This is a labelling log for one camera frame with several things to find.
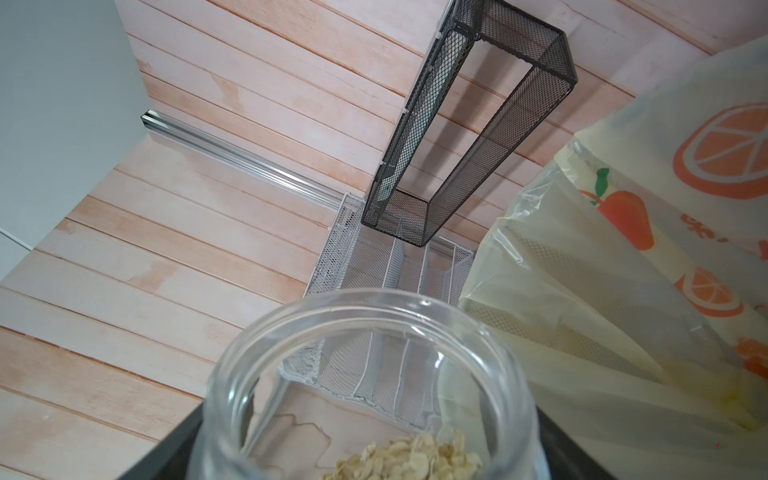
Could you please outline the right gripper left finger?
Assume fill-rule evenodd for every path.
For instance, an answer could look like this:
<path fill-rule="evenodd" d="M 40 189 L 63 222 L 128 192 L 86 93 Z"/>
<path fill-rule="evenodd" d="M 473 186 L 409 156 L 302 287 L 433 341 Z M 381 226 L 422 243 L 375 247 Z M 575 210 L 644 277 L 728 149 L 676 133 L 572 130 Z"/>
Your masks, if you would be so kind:
<path fill-rule="evenodd" d="M 199 404 L 119 480 L 182 480 L 187 476 L 196 436 L 203 422 Z"/>

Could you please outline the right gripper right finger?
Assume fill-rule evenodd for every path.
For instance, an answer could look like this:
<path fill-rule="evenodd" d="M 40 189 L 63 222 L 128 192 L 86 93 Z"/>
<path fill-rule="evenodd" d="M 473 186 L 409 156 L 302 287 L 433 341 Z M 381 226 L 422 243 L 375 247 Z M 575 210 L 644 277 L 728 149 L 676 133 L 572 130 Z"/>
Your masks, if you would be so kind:
<path fill-rule="evenodd" d="M 615 480 L 540 408 L 539 436 L 554 480 Z"/>

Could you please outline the glass oatmeal jar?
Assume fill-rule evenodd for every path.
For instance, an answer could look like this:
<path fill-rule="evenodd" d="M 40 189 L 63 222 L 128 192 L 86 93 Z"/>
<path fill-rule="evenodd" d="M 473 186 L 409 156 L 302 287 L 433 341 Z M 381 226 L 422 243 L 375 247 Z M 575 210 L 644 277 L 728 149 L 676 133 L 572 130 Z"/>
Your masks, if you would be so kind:
<path fill-rule="evenodd" d="M 384 479 L 380 454 L 413 444 L 403 477 L 439 475 L 428 444 L 481 479 L 546 479 L 536 407 L 487 326 L 391 289 L 308 296 L 253 322 L 208 382 L 190 479 Z"/>

